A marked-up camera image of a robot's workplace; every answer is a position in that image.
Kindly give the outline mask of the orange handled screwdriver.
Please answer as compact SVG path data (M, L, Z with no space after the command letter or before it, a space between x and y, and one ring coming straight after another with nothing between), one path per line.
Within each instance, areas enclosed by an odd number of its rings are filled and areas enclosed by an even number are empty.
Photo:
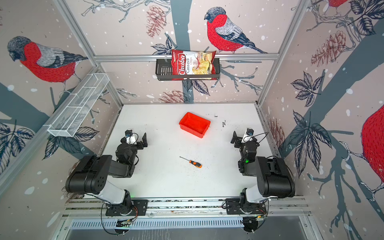
M183 159L183 160L188 161L191 165L195 166L196 168L199 168L199 169L202 168L202 164L200 164L200 163L198 163L196 161L188 160L188 159L186 159L184 157L180 157L180 158Z

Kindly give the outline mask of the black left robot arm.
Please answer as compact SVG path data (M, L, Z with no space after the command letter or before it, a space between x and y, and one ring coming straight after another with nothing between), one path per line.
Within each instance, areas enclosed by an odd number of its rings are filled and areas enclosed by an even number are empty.
M80 160L66 181L68 193L93 196L106 204L106 216L145 216L148 201L133 200L128 190L108 181L108 177L131 178L140 158L138 151L148 147L147 134L142 140L132 130L125 131L117 147L114 161L111 155L88 156Z

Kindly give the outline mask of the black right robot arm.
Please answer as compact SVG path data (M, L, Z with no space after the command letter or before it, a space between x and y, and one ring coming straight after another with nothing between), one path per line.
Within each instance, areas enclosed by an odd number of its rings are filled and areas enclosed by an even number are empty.
M239 172L245 177L253 177L256 184L244 188L239 198L226 199L222 208L228 215L268 215L268 201L272 198L292 198L295 196L295 183L291 172L282 158L277 156L260 157L257 149L260 142L253 129L247 129L242 137L233 133L231 144L239 149Z

